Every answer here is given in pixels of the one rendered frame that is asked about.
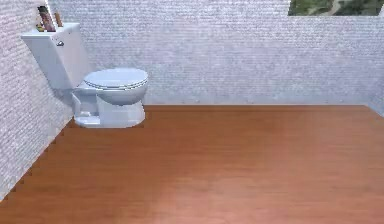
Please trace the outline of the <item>white toilet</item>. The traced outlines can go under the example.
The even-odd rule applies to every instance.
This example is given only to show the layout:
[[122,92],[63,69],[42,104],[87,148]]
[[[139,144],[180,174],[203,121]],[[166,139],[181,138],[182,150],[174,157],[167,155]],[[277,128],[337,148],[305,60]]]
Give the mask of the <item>white toilet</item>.
[[72,107],[77,125],[128,128],[143,123],[149,74],[130,67],[94,69],[78,23],[66,23],[54,32],[31,30],[20,38],[56,97]]

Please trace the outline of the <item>dark red brown bottle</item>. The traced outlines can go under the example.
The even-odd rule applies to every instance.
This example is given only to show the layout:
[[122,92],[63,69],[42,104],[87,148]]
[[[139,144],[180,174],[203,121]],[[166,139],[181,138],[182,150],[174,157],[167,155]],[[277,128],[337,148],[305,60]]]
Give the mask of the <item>dark red brown bottle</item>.
[[48,32],[55,32],[56,28],[53,23],[52,17],[46,6],[38,6],[39,15],[42,19],[43,25]]

